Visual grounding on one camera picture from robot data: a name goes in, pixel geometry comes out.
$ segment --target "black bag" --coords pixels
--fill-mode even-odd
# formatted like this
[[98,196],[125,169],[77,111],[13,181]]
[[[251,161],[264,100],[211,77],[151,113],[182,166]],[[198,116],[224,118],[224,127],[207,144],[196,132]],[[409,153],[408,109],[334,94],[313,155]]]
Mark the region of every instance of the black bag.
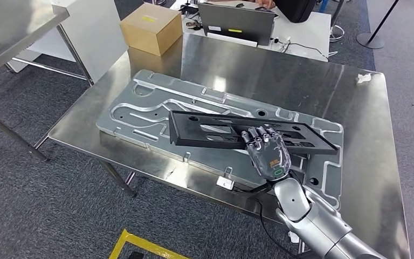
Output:
[[293,23],[305,22],[317,0],[274,0],[276,6]]

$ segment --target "person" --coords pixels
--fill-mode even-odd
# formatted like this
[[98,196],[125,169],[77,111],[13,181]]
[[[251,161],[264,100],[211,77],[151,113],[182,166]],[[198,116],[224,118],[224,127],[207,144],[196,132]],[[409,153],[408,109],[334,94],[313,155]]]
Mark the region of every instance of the person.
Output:
[[[209,2],[226,2],[234,0],[209,0]],[[256,2],[259,6],[265,7],[267,9],[272,9],[275,7],[275,2],[273,0],[250,0],[250,2]]]
[[272,9],[275,7],[275,2],[273,0],[256,0],[255,1],[259,6],[263,6],[267,9]]

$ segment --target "cardboard box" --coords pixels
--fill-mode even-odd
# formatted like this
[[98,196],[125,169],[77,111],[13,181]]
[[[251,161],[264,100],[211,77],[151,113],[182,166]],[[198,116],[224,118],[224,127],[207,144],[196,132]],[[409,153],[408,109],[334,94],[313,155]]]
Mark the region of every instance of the cardboard box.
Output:
[[179,11],[153,4],[143,4],[120,23],[128,46],[163,55],[182,35]]

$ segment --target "stanchion base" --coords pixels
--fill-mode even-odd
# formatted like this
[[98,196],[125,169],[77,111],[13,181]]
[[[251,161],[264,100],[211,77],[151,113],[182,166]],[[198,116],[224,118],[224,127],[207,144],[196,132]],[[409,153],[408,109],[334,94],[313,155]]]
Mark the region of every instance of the stanchion base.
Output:
[[345,35],[345,31],[342,27],[335,25],[331,28],[331,34],[329,35],[329,42],[338,42]]
[[370,36],[372,36],[372,33],[362,33],[356,36],[356,41],[368,49],[376,50],[381,49],[385,46],[385,41],[383,41],[383,39],[378,35],[376,35],[375,38],[368,43]]

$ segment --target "laptop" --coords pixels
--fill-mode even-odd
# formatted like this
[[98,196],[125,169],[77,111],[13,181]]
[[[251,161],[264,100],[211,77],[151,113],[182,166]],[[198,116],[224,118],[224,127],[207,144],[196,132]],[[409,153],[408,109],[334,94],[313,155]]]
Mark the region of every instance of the laptop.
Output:
[[207,3],[197,6],[205,35],[215,33],[269,45],[274,13]]

